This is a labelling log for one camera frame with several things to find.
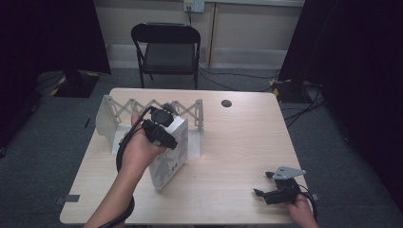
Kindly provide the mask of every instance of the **black curtain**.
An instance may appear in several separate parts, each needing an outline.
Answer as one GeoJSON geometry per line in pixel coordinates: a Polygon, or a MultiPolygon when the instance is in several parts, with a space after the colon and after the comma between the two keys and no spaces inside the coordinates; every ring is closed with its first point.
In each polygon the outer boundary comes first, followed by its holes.
{"type": "Polygon", "coordinates": [[[323,85],[350,143],[401,211],[402,12],[401,1],[306,0],[279,75],[323,85]]]}
{"type": "Polygon", "coordinates": [[[110,74],[92,0],[0,3],[0,146],[23,121],[37,77],[74,67],[110,74]]]}

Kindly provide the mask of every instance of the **round black object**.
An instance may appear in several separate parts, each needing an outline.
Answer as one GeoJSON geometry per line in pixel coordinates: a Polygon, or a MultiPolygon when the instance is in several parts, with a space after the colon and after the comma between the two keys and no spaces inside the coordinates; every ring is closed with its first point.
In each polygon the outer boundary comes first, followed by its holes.
{"type": "Polygon", "coordinates": [[[224,107],[230,107],[232,105],[232,102],[228,101],[228,100],[223,100],[221,102],[221,105],[224,106],[224,107]]]}

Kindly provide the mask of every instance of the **chair backrest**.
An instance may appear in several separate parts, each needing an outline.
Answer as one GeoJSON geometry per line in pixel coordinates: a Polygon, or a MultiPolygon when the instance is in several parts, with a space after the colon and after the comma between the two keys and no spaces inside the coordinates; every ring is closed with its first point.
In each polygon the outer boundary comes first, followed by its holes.
{"type": "Polygon", "coordinates": [[[199,32],[187,25],[172,23],[141,23],[131,30],[134,43],[198,44],[199,32]]]}

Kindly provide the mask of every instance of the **wooden table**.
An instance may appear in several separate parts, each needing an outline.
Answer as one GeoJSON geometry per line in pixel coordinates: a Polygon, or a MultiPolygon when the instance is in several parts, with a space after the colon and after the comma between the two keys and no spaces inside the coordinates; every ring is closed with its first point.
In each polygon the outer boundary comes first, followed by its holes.
{"type": "MultiPolygon", "coordinates": [[[[300,168],[294,147],[271,93],[115,88],[110,95],[124,104],[203,101],[201,157],[188,159],[158,191],[146,170],[134,193],[136,207],[126,223],[136,224],[281,224],[292,223],[282,204],[266,205],[253,188],[276,190],[266,171],[300,168]],[[232,102],[223,107],[222,100],[232,102]]],[[[129,123],[129,114],[123,117],[129,123]]],[[[95,131],[60,216],[63,223],[83,224],[95,211],[117,172],[106,138],[95,131]]],[[[297,182],[305,185],[302,176],[297,182]]]]}

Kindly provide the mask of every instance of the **baseboard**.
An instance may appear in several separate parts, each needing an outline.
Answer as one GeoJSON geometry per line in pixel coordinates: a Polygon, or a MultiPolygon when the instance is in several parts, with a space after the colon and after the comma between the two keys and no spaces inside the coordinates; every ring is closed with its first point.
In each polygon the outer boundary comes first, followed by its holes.
{"type": "MultiPolygon", "coordinates": [[[[138,68],[136,47],[134,45],[108,45],[107,58],[111,68],[138,68]]],[[[279,69],[284,62],[287,50],[260,50],[215,48],[212,68],[256,68],[279,69]]],[[[205,48],[201,48],[200,65],[206,67],[205,48]]]]}

